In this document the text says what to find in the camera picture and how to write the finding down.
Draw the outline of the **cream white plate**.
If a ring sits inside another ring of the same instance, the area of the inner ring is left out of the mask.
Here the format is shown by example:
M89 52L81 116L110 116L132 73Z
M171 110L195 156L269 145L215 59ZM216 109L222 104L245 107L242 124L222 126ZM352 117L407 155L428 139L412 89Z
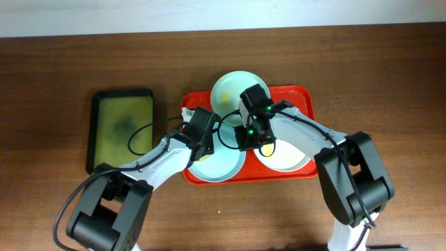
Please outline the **cream white plate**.
M310 162L302 151L283 140L254 149L255 156L266 167L278 172L294 172Z

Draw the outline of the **light blue plate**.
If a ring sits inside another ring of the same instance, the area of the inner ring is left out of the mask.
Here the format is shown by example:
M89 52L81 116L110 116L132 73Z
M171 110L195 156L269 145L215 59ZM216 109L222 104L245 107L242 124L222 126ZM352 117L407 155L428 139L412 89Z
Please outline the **light blue plate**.
M225 147L218 135L228 146L237 144L233 127L222 124L220 132L213 133L214 153L205 155L188 168L199 180L210 183L229 180L241 170L245 163L246 152Z

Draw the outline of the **mint green plate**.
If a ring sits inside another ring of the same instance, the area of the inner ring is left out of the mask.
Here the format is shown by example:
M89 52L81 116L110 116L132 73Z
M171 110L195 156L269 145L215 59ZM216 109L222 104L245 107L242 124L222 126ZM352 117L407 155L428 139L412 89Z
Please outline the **mint green plate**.
M247 71L233 71L220 77L215 83L210 96L214 113L223 117L239 108L240 94L255 84L259 84L268 98L271 98L268 86L257 75Z

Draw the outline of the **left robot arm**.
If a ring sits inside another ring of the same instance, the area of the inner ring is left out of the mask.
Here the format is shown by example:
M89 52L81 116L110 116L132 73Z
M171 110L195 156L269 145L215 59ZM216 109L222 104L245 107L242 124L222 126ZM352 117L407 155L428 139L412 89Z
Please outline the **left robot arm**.
M98 165L74 192L79 197L66 235L89 250L138 250L149 202L168 178L213 153L213 127L218 116L202 107L193 110L160 143L139 159L112 167Z

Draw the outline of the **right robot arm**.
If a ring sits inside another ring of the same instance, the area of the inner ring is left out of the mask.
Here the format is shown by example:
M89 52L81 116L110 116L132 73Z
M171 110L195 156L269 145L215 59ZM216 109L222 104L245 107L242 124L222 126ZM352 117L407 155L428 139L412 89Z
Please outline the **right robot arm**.
M255 84L240 94L243 124L236 127L241 151L287 142L311 158L323 198L334 216L326 250L365 250L374 217L394 196L394 186L371 137L347 135L305 116L291 102L273 102Z

